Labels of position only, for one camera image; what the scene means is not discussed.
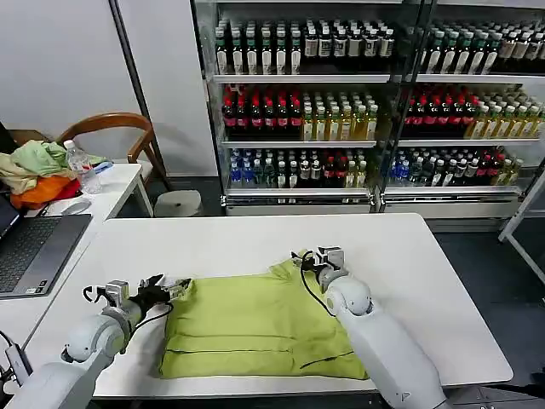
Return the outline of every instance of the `white stool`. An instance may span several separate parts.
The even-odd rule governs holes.
[[[197,190],[176,190],[160,195],[155,204],[155,217],[199,216],[203,206]]]

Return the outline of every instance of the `laptop keyboard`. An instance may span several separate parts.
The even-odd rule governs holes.
[[[11,292],[43,243],[51,235],[60,217],[24,219],[0,243],[0,292]]]

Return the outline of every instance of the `display refrigerator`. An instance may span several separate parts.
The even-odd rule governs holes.
[[[537,0],[193,0],[229,216],[512,216],[543,156]]]

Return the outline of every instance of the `bottle cap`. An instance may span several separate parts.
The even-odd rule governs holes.
[[[74,147],[76,147],[76,144],[74,143],[74,141],[65,141],[64,146],[66,149],[73,149]]]

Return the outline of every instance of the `laptop screen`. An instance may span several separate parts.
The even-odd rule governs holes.
[[[8,232],[20,217],[19,212],[0,195],[0,239]]]

